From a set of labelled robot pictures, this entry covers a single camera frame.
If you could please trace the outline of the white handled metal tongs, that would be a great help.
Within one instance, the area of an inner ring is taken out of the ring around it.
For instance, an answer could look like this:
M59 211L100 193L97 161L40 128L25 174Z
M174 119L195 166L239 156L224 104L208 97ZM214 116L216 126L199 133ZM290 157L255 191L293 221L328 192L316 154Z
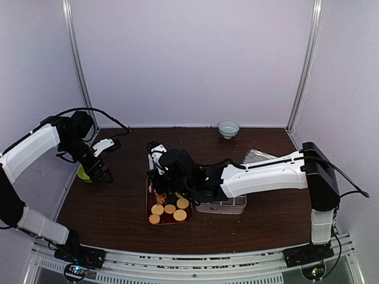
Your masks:
M152 190L154 197L156 199L156 204L165 206L167 201L167 193L157 193L157 191L154 189Z

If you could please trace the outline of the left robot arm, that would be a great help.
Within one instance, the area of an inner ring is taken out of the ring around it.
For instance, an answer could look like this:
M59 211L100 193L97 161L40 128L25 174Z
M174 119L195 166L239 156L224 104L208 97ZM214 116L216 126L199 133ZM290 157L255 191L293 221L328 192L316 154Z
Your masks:
M70 109L42 120L33 130L1 153L1 221L4 230L21 231L42 239L54 256L85 267L100 269L105 251L80 244L79 233L54 221L44 207L54 205L63 187L54 173L66 163L80 163L92 183L112 183L103 153L121 147L117 139L105 138L94 145L85 139L94 124L86 108Z

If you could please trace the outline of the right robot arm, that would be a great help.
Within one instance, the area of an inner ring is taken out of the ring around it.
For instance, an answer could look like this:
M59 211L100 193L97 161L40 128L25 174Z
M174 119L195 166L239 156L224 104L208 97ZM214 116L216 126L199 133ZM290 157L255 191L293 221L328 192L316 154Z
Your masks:
M318 262L334 255L331 246L334 214L340 203L335 170L312 142L300 151L274 159L238 164L225 159L196 163L185 150L147 144L148 176L157 193L178 192L199 205L250 193L308 189L311 200L310 243L284 250L287 267Z

